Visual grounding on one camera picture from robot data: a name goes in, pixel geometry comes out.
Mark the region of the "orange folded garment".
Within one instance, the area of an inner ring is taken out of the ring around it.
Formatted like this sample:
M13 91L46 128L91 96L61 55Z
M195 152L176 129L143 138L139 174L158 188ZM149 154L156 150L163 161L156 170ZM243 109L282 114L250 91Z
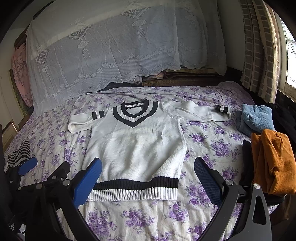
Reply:
M251 134L253 183L272 195L295 194L295 156L284 133L264 129Z

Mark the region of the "pink floral fabric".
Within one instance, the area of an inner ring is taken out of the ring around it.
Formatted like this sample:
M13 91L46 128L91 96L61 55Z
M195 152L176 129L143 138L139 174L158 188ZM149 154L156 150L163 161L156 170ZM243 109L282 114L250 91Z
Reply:
M26 60L26 44L23 43L17 47L11 57L11 68L16 87L27 107L33 106L29 73Z

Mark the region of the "black white striped garment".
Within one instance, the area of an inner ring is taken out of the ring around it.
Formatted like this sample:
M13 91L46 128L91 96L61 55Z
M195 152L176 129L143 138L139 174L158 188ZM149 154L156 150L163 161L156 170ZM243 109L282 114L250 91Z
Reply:
M24 141L20 148L8 155L8 168L22 165L31 158L31 149L29 140Z

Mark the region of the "purple floral bed sheet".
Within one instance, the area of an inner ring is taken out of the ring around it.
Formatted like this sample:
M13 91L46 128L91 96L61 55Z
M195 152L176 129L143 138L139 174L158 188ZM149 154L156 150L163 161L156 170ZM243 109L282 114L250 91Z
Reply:
M252 104L245 91L236 86L219 87L130 87L86 94L66 101L41 116L31 115L4 152L7 157L24 141L30 142L37 166L22 178L28 185L46 178L64 161L71 166L69 177L80 169L90 132L68 132L73 114L88 113L134 102L187 101L197 105L228 106L238 110L243 103ZM182 122L187 151L176 201L144 200L124 202L87 202L80 211L100 240L197 240L217 210L194 172L197 157L216 169L225 179L239 182L243 170L241 134L234 120L215 123Z

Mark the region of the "white knit sweater black trim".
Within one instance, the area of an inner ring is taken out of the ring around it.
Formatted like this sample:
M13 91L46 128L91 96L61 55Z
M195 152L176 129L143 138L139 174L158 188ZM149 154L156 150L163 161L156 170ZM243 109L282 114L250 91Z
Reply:
M72 115L69 132L91 132L83 166L95 158L102 161L102 173L88 199L176 200L187 152L181 122L230 119L230 110L225 106L198 106L192 101L124 102Z

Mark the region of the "beige checkered curtain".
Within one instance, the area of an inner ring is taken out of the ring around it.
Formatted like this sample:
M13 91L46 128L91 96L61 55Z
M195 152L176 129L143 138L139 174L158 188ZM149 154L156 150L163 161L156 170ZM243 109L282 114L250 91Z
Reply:
M280 78L280 36L275 12L264 1L240 1L245 57L242 86L274 103Z

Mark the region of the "white lace cover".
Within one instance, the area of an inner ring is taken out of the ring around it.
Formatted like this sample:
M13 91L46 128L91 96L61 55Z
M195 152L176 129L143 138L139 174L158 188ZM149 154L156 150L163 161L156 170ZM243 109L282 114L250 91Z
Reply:
M34 111L163 70L215 70L226 54L217 1L54 1L27 29Z

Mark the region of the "blue fleece garment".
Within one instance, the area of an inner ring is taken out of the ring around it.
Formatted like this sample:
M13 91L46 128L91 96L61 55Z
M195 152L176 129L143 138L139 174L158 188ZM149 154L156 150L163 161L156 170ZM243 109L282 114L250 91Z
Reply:
M262 133L264 129L275 130L273 111L268 106L243 104L235 115L237 129L248 137L252 133Z

